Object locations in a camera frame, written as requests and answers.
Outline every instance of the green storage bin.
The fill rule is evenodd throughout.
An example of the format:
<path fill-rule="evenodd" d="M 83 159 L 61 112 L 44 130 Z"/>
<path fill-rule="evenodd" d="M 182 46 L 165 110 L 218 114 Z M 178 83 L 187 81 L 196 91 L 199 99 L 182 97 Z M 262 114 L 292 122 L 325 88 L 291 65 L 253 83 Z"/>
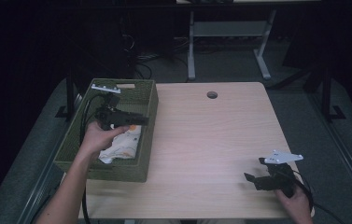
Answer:
<path fill-rule="evenodd" d="M 134 159 L 115 159 L 110 164 L 97 160 L 92 164 L 88 178 L 146 182 L 152 135 L 158 108 L 158 92 L 155 81 L 96 78 L 92 81 L 90 87 L 92 84 L 120 88 L 121 94 L 117 94 L 120 98 L 117 109 L 143 114 L 145 117 L 149 117 L 149 122 L 147 126 L 142 126 L 140 141 Z M 83 110 L 89 99 L 96 93 L 100 93 L 100 91 L 91 88 L 87 90 L 54 159 L 55 164 L 65 172 L 68 171 L 79 150 L 79 129 Z M 94 120 L 94 116 L 91 116 L 91 114 L 102 102 L 103 99 L 101 97 L 96 97 L 92 101 L 87 116 L 87 118 L 91 117 L 89 122 Z"/>

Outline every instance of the human hand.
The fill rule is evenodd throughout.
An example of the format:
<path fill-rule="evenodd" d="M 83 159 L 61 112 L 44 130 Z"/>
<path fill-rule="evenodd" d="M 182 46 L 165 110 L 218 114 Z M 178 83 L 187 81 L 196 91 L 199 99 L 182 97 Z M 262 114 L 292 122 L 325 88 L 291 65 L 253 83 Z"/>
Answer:
<path fill-rule="evenodd" d="M 283 207 L 295 223 L 313 224 L 310 216 L 309 200 L 299 186 L 295 185 L 294 195 L 291 198 L 288 198 L 281 189 L 275 190 L 275 196 L 283 204 Z"/>
<path fill-rule="evenodd" d="M 90 157 L 91 161 L 95 161 L 101 150 L 111 147 L 112 140 L 128 130 L 129 126 L 120 126 L 113 130 L 104 131 L 99 123 L 94 121 L 88 125 L 78 154 L 83 157 Z"/>

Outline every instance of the white metal frame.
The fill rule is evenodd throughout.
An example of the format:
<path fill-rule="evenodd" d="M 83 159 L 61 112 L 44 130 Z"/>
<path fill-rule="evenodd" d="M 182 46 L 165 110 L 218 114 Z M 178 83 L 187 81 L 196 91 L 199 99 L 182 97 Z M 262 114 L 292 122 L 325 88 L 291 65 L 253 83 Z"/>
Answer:
<path fill-rule="evenodd" d="M 262 42 L 254 49 L 260 72 L 264 79 L 271 75 L 263 60 L 263 52 L 272 30 L 276 10 L 272 10 L 267 21 L 195 21 L 193 11 L 190 13 L 190 50 L 188 52 L 188 79 L 194 80 L 195 61 L 193 57 L 193 38 L 195 36 L 261 36 Z"/>

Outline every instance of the wooden table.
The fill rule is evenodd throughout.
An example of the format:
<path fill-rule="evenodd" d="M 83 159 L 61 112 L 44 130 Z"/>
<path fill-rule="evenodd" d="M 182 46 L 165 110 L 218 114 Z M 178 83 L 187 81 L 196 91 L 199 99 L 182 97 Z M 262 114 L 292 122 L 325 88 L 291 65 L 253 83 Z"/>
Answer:
<path fill-rule="evenodd" d="M 157 84 L 159 105 L 146 183 L 88 180 L 91 218 L 286 217 L 258 157 L 289 151 L 260 83 Z M 217 99 L 206 94 L 215 91 Z M 296 170 L 294 162 L 290 163 Z"/>

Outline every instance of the black cable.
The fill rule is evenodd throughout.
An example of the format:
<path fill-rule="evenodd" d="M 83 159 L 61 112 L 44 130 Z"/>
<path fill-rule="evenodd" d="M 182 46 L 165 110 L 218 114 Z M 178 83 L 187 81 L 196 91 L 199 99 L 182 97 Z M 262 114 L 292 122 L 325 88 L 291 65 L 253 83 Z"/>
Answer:
<path fill-rule="evenodd" d="M 301 181 L 299 181 L 297 178 L 295 178 L 295 176 L 289 176 L 289 175 L 286 175 L 282 172 L 276 172 L 277 174 L 280 174 L 282 176 L 284 176 L 285 178 L 291 180 L 292 182 L 294 182 L 294 184 L 298 185 L 298 187 L 300 187 L 302 190 L 303 190 L 303 193 L 306 195 L 307 197 L 307 200 L 309 201 L 309 208 L 310 208 L 310 211 L 313 210 L 313 195 L 312 195 L 312 192 L 310 192 L 309 189 L 307 189 L 303 183 L 301 183 Z"/>
<path fill-rule="evenodd" d="M 297 172 L 297 171 L 293 171 L 293 172 L 294 172 L 294 173 L 297 173 L 298 175 L 301 176 L 301 178 L 303 179 L 303 182 L 305 182 L 305 183 L 307 184 L 307 186 L 308 186 L 309 189 L 307 189 L 306 186 L 305 186 L 303 183 L 301 183 L 301 181 L 299 181 L 298 179 L 292 178 L 291 176 L 288 176 L 288 175 L 283 174 L 283 173 L 281 173 L 281 172 L 277 172 L 277 173 L 280 174 L 280 175 L 283 175 L 283 176 L 286 177 L 286 178 L 291 179 L 296 185 L 298 185 L 298 186 L 303 190 L 304 194 L 306 194 L 306 197 L 307 197 L 307 199 L 309 200 L 309 205 L 311 206 L 311 207 L 310 207 L 310 211 L 312 211 L 313 206 L 316 206 L 317 208 L 319 208 L 319 209 L 323 210 L 324 212 L 326 212 L 328 215 L 330 215 L 330 216 L 332 216 L 333 218 L 335 218 L 339 223 L 345 224 L 345 223 L 344 223 L 340 218 L 338 218 L 332 211 L 330 211 L 329 209 L 325 208 L 324 206 L 322 206 L 322 205 L 320 205 L 320 204 L 318 204 L 318 203 L 315 203 L 315 202 L 313 201 L 312 192 L 310 191 L 310 186 L 309 186 L 307 180 L 306 180 L 305 178 L 303 178 L 303 176 L 302 176 L 299 172 Z"/>
<path fill-rule="evenodd" d="M 88 100 L 88 102 L 85 104 L 85 108 L 83 110 L 82 118 L 81 118 L 81 121 L 80 121 L 79 145 L 81 145 L 82 142 L 83 142 L 83 137 L 85 136 L 85 130 L 86 130 L 87 121 L 92 117 L 92 116 L 89 116 L 89 118 L 86 119 L 86 117 L 88 116 L 89 109 L 91 107 L 92 101 L 96 97 L 105 97 L 105 96 L 103 94 L 96 94 L 90 100 Z M 86 206 L 86 186 L 85 186 L 85 190 L 83 191 L 83 196 L 82 196 L 82 212 L 83 212 L 83 218 L 85 219 L 85 222 L 87 224 L 90 224 L 91 221 L 89 219 L 88 208 Z"/>
<path fill-rule="evenodd" d="M 142 63 L 137 63 L 136 65 L 140 65 L 140 66 L 146 67 L 147 70 L 149 71 L 149 76 L 148 76 L 147 78 L 145 78 L 145 77 L 143 76 L 143 74 L 142 74 L 139 70 L 137 70 L 137 71 L 139 72 L 139 75 L 141 75 L 141 77 L 142 77 L 143 79 L 151 79 L 151 78 L 152 78 L 152 69 L 151 69 L 149 66 L 147 66 L 147 65 L 145 65 L 145 64 L 142 64 Z"/>
<path fill-rule="evenodd" d="M 326 212 L 328 215 L 332 216 L 333 218 L 335 218 L 339 223 L 341 224 L 345 224 L 340 218 L 338 218 L 332 211 L 328 210 L 327 208 L 323 207 L 322 205 L 318 204 L 318 203 L 314 203 L 314 206 L 323 210 L 324 212 Z"/>

